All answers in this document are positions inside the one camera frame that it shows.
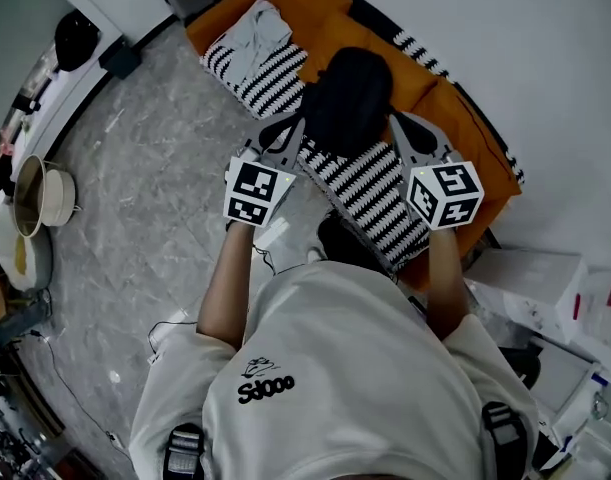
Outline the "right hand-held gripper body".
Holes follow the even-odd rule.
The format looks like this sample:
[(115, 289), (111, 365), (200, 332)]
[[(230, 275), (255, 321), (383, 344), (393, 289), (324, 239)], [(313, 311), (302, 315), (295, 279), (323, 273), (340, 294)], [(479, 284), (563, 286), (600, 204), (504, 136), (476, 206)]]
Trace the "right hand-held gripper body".
[(441, 159), (406, 156), (406, 211), (430, 230), (470, 224), (485, 191), (471, 161), (451, 151)]

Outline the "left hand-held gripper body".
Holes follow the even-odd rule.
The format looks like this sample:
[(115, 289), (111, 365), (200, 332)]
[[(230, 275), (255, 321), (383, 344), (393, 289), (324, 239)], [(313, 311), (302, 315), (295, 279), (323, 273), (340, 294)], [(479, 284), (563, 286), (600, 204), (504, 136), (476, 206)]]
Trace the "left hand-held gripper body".
[(279, 165), (247, 141), (224, 172), (223, 216), (254, 227), (266, 227), (296, 181), (296, 171)]

